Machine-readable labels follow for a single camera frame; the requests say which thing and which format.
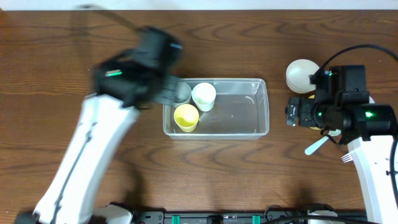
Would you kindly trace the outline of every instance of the white wall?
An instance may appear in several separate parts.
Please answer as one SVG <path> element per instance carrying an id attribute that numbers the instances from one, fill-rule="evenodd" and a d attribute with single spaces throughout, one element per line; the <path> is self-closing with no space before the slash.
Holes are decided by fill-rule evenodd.
<path id="1" fill-rule="evenodd" d="M 3 10 L 71 10 L 95 3 L 121 10 L 398 9 L 398 0 L 0 0 Z"/>

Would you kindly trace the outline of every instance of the white paper cup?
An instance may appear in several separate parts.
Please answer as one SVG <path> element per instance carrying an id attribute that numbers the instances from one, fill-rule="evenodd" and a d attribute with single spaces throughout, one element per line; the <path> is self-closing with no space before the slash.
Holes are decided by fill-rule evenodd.
<path id="1" fill-rule="evenodd" d="M 216 100 L 216 89 L 210 83 L 199 83 L 192 90 L 192 99 L 203 112 L 211 110 Z"/>
<path id="2" fill-rule="evenodd" d="M 318 69 L 319 66 L 310 60 L 295 60 L 286 70 L 287 86 L 296 93 L 308 93 L 315 90 L 315 85 L 310 83 L 310 75 Z"/>

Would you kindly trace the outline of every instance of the yellow cup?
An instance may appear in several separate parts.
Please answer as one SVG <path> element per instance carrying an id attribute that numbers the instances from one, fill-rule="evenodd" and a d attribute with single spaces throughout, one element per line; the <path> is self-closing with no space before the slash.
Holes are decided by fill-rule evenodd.
<path id="1" fill-rule="evenodd" d="M 180 105 L 174 111 L 174 121 L 182 131 L 191 132 L 195 130 L 199 120 L 198 110 L 188 104 Z"/>

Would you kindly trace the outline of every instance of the green connector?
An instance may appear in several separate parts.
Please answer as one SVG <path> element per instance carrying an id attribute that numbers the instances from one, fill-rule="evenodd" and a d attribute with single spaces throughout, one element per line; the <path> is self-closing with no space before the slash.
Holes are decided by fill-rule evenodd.
<path id="1" fill-rule="evenodd" d="M 261 224 L 261 217 L 259 215 L 253 215 L 252 224 Z"/>
<path id="2" fill-rule="evenodd" d="M 172 215 L 172 224 L 180 224 L 180 216 Z"/>

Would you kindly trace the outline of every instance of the green led light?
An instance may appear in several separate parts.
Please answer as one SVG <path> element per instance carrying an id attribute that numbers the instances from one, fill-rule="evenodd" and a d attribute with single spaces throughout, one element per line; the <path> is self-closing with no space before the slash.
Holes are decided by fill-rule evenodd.
<path id="1" fill-rule="evenodd" d="M 371 112 L 365 112 L 365 116 L 366 116 L 367 118 L 370 118 L 370 117 L 373 117 L 374 114 L 371 113 Z"/>
<path id="2" fill-rule="evenodd" d="M 181 219 L 179 215 L 172 215 L 172 224 L 180 224 Z"/>
<path id="3" fill-rule="evenodd" d="M 260 224 L 261 223 L 261 216 L 259 215 L 253 215 L 252 216 L 252 224 Z"/>
<path id="4" fill-rule="evenodd" d="M 114 73 L 108 74 L 108 77 L 115 76 L 115 75 L 121 75 L 121 74 L 122 74 L 122 72 L 114 72 Z"/>

